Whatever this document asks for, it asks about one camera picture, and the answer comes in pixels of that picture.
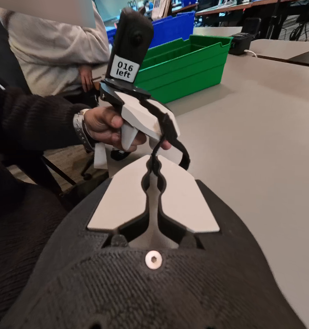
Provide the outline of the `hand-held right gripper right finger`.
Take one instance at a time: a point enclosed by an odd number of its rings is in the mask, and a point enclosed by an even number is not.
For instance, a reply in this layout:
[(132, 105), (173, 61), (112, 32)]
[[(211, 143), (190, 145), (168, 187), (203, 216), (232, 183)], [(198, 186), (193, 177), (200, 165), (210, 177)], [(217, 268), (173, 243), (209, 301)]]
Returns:
[(195, 178), (184, 168), (157, 156), (157, 223), (160, 232), (180, 244), (185, 236), (220, 231)]

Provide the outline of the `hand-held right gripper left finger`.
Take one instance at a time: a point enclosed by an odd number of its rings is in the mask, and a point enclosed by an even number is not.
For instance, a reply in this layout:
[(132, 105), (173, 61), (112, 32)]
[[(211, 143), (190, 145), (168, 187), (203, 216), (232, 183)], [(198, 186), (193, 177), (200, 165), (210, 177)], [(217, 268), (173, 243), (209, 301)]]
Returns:
[(147, 230), (151, 163), (151, 156), (144, 155), (112, 177), (87, 225), (89, 231), (120, 234), (130, 242)]

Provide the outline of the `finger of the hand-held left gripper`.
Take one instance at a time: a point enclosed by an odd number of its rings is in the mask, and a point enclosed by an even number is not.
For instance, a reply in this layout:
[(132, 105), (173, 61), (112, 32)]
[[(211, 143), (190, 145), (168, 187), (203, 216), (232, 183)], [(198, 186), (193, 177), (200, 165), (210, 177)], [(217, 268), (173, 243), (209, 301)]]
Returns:
[(180, 136), (175, 116), (168, 107), (152, 98), (140, 99), (140, 105), (155, 118), (150, 119), (150, 123), (146, 123), (141, 132), (150, 138), (178, 138)]
[(118, 92), (118, 96), (124, 102), (122, 118), (149, 138), (160, 141), (162, 132), (157, 117), (142, 106), (137, 98), (123, 92)]

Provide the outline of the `green storage bin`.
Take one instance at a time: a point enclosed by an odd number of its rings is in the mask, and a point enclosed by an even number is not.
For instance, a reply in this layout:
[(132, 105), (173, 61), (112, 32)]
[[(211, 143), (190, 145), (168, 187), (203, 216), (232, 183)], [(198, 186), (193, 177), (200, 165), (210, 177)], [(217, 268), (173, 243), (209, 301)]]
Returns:
[(190, 35), (148, 50), (134, 85), (170, 103), (221, 83), (232, 37)]

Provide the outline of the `person's left forearm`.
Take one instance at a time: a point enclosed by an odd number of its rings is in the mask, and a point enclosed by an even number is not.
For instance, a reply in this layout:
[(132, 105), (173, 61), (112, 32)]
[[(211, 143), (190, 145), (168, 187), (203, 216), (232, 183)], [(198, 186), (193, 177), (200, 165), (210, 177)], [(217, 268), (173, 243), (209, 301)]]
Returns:
[(0, 88), (0, 152), (45, 151), (81, 144), (73, 118), (85, 104), (59, 96), (25, 94), (20, 88)]

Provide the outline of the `grey desk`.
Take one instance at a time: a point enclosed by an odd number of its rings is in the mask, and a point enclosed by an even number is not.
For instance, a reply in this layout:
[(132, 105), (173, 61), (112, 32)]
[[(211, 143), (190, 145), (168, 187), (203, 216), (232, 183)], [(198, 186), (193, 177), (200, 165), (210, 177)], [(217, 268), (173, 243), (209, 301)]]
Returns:
[(219, 85), (168, 107), (189, 172), (247, 225), (309, 328), (309, 67), (228, 55)]

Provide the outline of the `person's left hand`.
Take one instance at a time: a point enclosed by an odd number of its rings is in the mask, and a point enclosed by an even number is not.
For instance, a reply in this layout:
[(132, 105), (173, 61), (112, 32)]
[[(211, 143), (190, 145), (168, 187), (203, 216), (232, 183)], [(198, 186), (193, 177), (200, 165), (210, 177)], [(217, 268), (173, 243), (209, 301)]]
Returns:
[(113, 106), (99, 106), (88, 110), (84, 114), (84, 124), (92, 139), (123, 150), (121, 128), (124, 120)]

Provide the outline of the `blue storage bin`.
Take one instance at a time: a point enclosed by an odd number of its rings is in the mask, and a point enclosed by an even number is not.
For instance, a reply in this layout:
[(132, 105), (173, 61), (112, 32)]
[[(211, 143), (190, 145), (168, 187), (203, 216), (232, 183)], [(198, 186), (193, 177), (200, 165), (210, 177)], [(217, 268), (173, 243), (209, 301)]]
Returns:
[(152, 22), (154, 36), (149, 48), (172, 42), (177, 39), (188, 40), (193, 34), (195, 12), (178, 13)]

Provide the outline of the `grey mesh watch band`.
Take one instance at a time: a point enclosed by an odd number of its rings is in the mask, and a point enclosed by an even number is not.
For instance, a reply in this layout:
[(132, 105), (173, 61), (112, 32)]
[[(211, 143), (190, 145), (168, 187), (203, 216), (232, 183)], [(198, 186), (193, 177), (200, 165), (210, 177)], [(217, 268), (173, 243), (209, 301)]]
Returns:
[(87, 111), (90, 109), (82, 109), (78, 113), (74, 114), (73, 117), (73, 127), (78, 139), (84, 146), (87, 152), (94, 152), (94, 143), (91, 142), (91, 137), (88, 134), (86, 126), (84, 124), (84, 118)]

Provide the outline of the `black charger block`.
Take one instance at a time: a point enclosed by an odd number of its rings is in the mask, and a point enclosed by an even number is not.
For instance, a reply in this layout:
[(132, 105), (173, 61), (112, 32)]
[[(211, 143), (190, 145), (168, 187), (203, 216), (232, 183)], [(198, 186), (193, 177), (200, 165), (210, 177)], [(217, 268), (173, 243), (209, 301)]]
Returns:
[(249, 50), (250, 43), (253, 39), (253, 35), (246, 32), (239, 32), (231, 36), (232, 41), (229, 49), (229, 54), (239, 56), (245, 53), (245, 50)]

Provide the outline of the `background work table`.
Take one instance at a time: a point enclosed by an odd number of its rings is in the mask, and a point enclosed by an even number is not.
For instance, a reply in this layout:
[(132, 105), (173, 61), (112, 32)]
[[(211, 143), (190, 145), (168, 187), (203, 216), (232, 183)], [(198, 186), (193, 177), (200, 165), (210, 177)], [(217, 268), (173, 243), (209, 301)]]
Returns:
[(245, 10), (251, 7), (255, 6), (264, 6), (264, 5), (271, 5), (271, 4), (282, 4), (282, 3), (288, 3), (288, 2), (297, 2), (297, 0), (261, 0), (261, 1), (246, 1), (242, 2), (241, 4), (233, 3), (231, 5), (225, 5), (225, 6), (212, 6), (200, 11), (195, 12), (195, 17), (202, 17), (202, 16), (208, 16), (213, 14), (219, 14), (223, 12), (230, 12), (235, 10)]

